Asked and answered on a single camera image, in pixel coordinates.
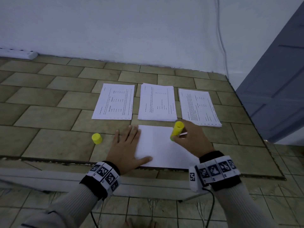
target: left hand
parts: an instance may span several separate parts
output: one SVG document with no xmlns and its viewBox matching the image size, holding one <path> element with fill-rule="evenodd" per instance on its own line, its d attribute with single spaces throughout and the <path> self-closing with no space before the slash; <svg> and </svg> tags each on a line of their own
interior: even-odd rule
<svg viewBox="0 0 304 228">
<path fill-rule="evenodd" d="M 135 168 L 152 161 L 152 157 L 144 157 L 142 159 L 135 159 L 135 150 L 140 137 L 140 130 L 138 126 L 128 126 L 122 137 L 119 140 L 119 130 L 115 131 L 111 149 L 108 153 L 106 161 L 112 162 L 124 175 Z"/>
</svg>

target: white power strip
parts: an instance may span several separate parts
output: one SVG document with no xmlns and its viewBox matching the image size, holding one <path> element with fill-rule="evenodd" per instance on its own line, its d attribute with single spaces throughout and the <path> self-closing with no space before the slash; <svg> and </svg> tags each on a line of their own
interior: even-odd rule
<svg viewBox="0 0 304 228">
<path fill-rule="evenodd" d="M 11 57 L 11 58 L 20 58 L 20 59 L 33 60 L 37 56 L 38 56 L 38 53 L 37 52 L 33 52 L 33 51 L 24 51 L 24 50 L 2 49 L 2 48 L 0 48 L 0 57 Z"/>
</svg>

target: yellow cylinder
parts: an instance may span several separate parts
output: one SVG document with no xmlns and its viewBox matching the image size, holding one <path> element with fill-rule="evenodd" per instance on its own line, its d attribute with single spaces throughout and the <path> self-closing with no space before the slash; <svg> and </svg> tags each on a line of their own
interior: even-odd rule
<svg viewBox="0 0 304 228">
<path fill-rule="evenodd" d="M 95 144 L 100 144 L 102 142 L 102 137 L 99 133 L 95 133 L 92 135 L 92 140 Z"/>
<path fill-rule="evenodd" d="M 172 134 L 170 136 L 171 141 L 173 141 L 173 136 L 179 136 L 184 129 L 184 123 L 178 121 L 173 127 Z"/>
</svg>

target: door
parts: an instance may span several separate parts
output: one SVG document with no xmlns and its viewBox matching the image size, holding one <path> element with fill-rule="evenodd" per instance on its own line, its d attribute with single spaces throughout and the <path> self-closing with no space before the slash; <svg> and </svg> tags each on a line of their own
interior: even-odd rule
<svg viewBox="0 0 304 228">
<path fill-rule="evenodd" d="M 263 139 L 304 126 L 304 2 L 236 92 Z"/>
</svg>

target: white paper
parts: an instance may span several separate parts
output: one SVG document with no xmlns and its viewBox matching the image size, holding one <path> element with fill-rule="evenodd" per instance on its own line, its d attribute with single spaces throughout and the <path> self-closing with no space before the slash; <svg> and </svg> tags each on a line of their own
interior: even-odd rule
<svg viewBox="0 0 304 228">
<path fill-rule="evenodd" d="M 199 126 L 221 127 L 208 92 L 179 89 L 183 119 Z"/>
<path fill-rule="evenodd" d="M 177 120 L 173 86 L 142 84 L 138 119 L 169 122 Z"/>
<path fill-rule="evenodd" d="M 142 126 L 136 148 L 137 159 L 151 156 L 153 160 L 142 166 L 188 169 L 199 164 L 199 159 L 186 149 L 170 140 L 172 127 Z"/>
<path fill-rule="evenodd" d="M 134 87 L 103 84 L 92 119 L 131 120 Z"/>
</svg>

